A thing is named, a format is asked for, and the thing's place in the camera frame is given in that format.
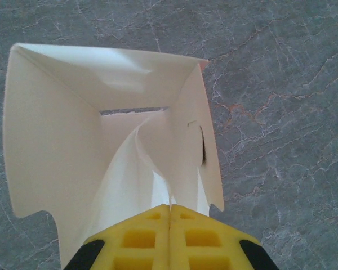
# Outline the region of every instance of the gray marble surface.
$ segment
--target gray marble surface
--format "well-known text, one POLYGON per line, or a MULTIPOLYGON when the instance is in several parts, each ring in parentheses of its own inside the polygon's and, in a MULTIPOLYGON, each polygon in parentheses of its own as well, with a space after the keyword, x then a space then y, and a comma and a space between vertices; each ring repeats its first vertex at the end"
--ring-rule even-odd
POLYGON ((280 269, 338 270, 338 0, 0 0, 0 269, 59 269, 47 213, 13 216, 2 104, 15 42, 211 60, 226 210, 280 269))

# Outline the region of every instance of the black rubber grip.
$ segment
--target black rubber grip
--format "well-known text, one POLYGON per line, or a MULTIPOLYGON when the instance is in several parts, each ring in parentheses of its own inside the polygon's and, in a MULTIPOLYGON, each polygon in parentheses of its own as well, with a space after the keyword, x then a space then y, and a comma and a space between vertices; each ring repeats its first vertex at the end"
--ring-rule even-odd
POLYGON ((239 243, 254 270, 279 270, 263 247, 249 240, 239 243))
POLYGON ((90 270, 105 242, 95 240, 80 247, 64 270, 90 270))

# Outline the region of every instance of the yellow object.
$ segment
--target yellow object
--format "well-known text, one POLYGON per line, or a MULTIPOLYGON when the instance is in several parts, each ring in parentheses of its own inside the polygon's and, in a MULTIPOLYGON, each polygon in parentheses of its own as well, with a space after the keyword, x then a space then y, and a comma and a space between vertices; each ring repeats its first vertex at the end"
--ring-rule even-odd
POLYGON ((277 268, 252 236, 186 207, 161 205, 88 238, 65 268, 71 269, 277 268))

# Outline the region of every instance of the open cardboard box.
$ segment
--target open cardboard box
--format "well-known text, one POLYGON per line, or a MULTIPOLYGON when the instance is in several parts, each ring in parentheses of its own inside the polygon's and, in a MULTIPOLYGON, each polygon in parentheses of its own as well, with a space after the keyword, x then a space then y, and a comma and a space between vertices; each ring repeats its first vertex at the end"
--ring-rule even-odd
POLYGON ((92 234, 161 203, 223 209, 206 64, 126 49, 12 47, 3 124, 12 207, 18 217, 52 214, 63 267, 92 234), (150 107, 166 109, 101 114, 150 107))

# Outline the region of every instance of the yellow plastic part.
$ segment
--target yellow plastic part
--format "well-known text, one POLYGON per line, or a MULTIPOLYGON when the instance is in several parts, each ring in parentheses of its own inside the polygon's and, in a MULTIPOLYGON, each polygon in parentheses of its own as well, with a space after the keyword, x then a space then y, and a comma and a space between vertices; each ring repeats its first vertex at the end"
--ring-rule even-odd
POLYGON ((253 270, 239 241, 246 233, 186 207, 161 205, 86 242, 105 244, 91 270, 253 270))

